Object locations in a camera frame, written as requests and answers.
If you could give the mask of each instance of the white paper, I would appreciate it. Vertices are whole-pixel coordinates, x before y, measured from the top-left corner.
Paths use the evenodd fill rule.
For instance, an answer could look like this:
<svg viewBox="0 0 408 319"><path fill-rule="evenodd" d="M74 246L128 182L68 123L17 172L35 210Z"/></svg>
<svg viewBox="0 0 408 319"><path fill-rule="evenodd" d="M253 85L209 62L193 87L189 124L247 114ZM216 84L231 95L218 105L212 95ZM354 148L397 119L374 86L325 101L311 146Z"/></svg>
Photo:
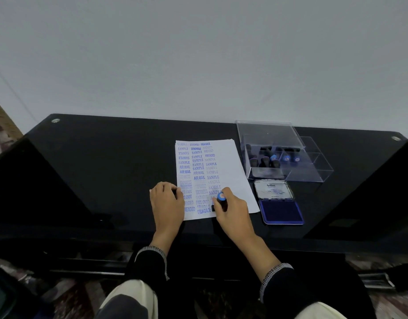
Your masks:
<svg viewBox="0 0 408 319"><path fill-rule="evenodd" d="M234 140L176 141L177 185L185 198L185 220L215 217L212 197L225 187L244 199L249 213L260 211Z"/></svg>

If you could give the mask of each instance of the wall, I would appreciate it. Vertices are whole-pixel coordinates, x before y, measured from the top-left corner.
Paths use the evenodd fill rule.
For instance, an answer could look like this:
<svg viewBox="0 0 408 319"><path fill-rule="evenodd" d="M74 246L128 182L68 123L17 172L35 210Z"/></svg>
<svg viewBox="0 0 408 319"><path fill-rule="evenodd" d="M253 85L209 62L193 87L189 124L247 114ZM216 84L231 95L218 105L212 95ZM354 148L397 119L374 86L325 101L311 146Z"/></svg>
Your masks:
<svg viewBox="0 0 408 319"><path fill-rule="evenodd" d="M0 0L0 104L408 137L408 0Z"/></svg>

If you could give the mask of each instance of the floor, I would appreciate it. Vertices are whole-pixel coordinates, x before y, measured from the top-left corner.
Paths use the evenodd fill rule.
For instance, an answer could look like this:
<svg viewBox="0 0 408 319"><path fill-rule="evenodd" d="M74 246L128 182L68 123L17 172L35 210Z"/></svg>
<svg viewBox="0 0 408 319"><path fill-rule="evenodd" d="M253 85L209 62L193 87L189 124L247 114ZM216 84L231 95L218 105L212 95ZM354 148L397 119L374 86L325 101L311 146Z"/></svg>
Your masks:
<svg viewBox="0 0 408 319"><path fill-rule="evenodd" d="M14 139L0 125L0 153L5 151ZM406 257L391 262L381 257L350 256L348 261L356 269L377 269L408 262ZM74 279L60 279L56 282L44 282L36 278L34 273L24 269L14 268L5 260L0 260L0 267L25 284L32 292L41 296L45 301L55 306L55 319L92 319L106 295L119 284L116 280L76 281ZM209 318L229 318L229 296L214 291L198 291L200 304L207 310ZM390 294L370 292L370 296L378 319L408 319L408 292ZM207 318L196 304L199 318ZM244 311L237 318L264 318L264 308L261 304L251 302L245 305Z"/></svg>

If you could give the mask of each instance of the person's right hand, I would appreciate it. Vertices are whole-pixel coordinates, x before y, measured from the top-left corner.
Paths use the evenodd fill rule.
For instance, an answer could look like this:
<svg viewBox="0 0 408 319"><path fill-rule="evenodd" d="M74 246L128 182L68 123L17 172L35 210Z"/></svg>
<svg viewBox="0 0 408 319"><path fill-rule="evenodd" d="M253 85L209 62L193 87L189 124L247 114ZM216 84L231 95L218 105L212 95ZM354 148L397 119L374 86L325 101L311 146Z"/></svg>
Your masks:
<svg viewBox="0 0 408 319"><path fill-rule="evenodd" d="M222 206L213 198L216 219L226 235L239 249L256 236L248 213L247 202L235 196L229 187L222 189L228 203L228 210L224 212Z"/></svg>

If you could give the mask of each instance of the plastic box compartment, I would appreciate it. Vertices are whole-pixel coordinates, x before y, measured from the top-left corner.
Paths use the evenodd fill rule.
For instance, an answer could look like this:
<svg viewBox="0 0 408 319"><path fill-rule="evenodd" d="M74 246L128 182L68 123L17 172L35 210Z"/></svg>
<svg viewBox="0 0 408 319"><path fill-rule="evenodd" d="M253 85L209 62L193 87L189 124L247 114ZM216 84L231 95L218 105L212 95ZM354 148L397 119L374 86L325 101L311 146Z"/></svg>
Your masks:
<svg viewBox="0 0 408 319"><path fill-rule="evenodd" d="M334 171L311 137L300 137L290 123L237 121L248 179L324 182ZM259 164L271 147L280 167L251 167L250 158Z"/></svg>

